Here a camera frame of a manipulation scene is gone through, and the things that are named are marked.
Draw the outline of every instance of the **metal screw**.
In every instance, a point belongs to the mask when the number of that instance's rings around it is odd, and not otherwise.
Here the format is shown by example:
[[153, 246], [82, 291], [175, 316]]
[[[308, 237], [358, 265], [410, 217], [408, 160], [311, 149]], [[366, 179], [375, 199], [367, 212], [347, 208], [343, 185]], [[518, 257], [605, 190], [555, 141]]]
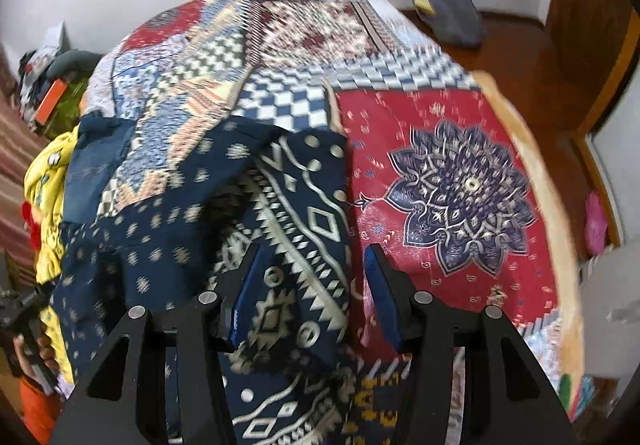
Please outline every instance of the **metal screw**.
[[433, 300], [433, 295], [431, 295], [428, 291], [417, 291], [415, 292], [414, 299], [420, 304], [430, 304]]
[[139, 319], [145, 314], [145, 311], [146, 310], [144, 306], [134, 306], [129, 310], [129, 317], [131, 317], [132, 319]]
[[211, 304], [218, 298], [218, 295], [214, 291], [203, 291], [200, 295], [198, 295], [198, 300], [203, 304]]
[[491, 317], [492, 319], [499, 319], [502, 317], [502, 310], [493, 304], [484, 308], [484, 312], [487, 317]]

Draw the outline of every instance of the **blue checkered pattern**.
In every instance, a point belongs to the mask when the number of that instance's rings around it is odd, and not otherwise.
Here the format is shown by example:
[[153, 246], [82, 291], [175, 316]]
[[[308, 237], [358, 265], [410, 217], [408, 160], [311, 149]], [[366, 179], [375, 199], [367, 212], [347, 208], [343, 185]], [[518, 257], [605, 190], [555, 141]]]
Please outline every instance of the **blue checkered pattern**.
[[324, 78], [335, 91], [362, 88], [404, 91], [422, 88], [479, 89], [473, 77], [438, 46], [282, 69], [280, 72], [307, 85], [317, 85]]
[[327, 128], [327, 102], [319, 78], [301, 82], [278, 70], [255, 70], [242, 86], [231, 113], [261, 120], [291, 132]]

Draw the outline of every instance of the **wooden floor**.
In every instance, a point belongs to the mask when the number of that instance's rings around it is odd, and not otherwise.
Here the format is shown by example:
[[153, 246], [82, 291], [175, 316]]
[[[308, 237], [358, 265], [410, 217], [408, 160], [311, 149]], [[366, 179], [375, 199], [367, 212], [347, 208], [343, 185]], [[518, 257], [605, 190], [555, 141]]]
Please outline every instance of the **wooden floor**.
[[[431, 35], [414, 12], [405, 14]], [[584, 202], [591, 184], [570, 139], [593, 98], [562, 74], [551, 40], [539, 25], [494, 15], [485, 16], [484, 25], [487, 34], [479, 50], [442, 47], [466, 70], [491, 73], [501, 93], [524, 117], [564, 202], [578, 257], [586, 259]]]

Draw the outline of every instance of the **black mount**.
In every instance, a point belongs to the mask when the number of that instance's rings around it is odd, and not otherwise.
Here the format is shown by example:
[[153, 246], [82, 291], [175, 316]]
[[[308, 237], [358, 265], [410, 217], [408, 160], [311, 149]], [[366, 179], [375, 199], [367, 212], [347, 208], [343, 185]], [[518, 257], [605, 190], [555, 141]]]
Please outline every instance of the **black mount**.
[[502, 310], [454, 309], [393, 269], [380, 245], [365, 254], [378, 322], [399, 353], [412, 353], [397, 445], [442, 445], [449, 418], [454, 349], [465, 348], [461, 445], [577, 444], [558, 395]]
[[179, 309], [154, 314], [130, 308], [79, 377], [50, 445], [166, 444], [167, 348], [177, 351], [182, 443], [235, 445], [218, 352], [245, 340], [251, 318], [241, 300], [262, 281], [266, 257], [251, 244], [240, 267], [220, 277], [225, 297], [204, 291]]
[[55, 282], [48, 281], [44, 284], [36, 285], [29, 293], [19, 297], [7, 293], [0, 297], [0, 329], [8, 331], [13, 335], [23, 335], [25, 356], [38, 379], [45, 395], [52, 395], [58, 381], [44, 363], [40, 356], [34, 326], [37, 334], [40, 333], [40, 311], [49, 303], [49, 297], [56, 287]]

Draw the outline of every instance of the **orange object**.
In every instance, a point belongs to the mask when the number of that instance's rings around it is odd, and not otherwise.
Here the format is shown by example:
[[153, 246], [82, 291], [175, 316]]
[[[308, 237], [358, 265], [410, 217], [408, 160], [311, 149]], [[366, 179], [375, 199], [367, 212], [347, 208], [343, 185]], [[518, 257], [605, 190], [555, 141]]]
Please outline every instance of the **orange object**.
[[60, 397], [46, 396], [37, 387], [31, 385], [29, 380], [21, 378], [20, 399], [26, 428], [41, 445], [47, 445], [62, 409]]
[[47, 120], [49, 120], [49, 116], [53, 111], [53, 108], [56, 107], [60, 97], [65, 92], [68, 84], [64, 82], [62, 79], [57, 79], [47, 91], [47, 94], [44, 95], [42, 99], [42, 104], [36, 111], [33, 119], [39, 123], [39, 125], [43, 126]]

